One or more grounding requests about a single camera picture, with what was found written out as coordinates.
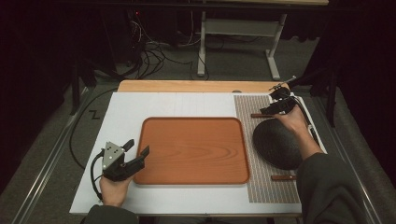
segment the wooden tray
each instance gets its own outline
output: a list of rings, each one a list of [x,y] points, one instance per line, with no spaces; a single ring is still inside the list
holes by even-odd
[[[146,167],[134,176],[142,185],[243,184],[248,157],[236,118],[148,118],[137,155],[146,146]]]

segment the wooden board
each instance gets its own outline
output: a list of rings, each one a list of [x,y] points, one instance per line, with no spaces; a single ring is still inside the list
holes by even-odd
[[[236,118],[148,118],[137,155],[146,146],[142,185],[244,184],[249,179],[242,125]]]
[[[274,81],[123,80],[118,92],[272,92],[269,89],[277,84]]]

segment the chopstick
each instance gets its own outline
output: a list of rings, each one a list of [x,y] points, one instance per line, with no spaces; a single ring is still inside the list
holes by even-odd
[[[296,180],[296,175],[271,175],[272,180]]]

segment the black bowl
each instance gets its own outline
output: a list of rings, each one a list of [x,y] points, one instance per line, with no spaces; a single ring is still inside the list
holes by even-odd
[[[303,162],[294,135],[278,119],[257,125],[253,144],[260,156],[276,168],[295,170]]]

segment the gray sleeve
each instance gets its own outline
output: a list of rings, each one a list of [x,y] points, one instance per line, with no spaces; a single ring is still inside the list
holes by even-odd
[[[305,224],[367,223],[356,176],[339,158],[317,153],[297,172]]]
[[[137,224],[137,216],[128,210],[114,206],[95,205],[85,217],[84,224]]]

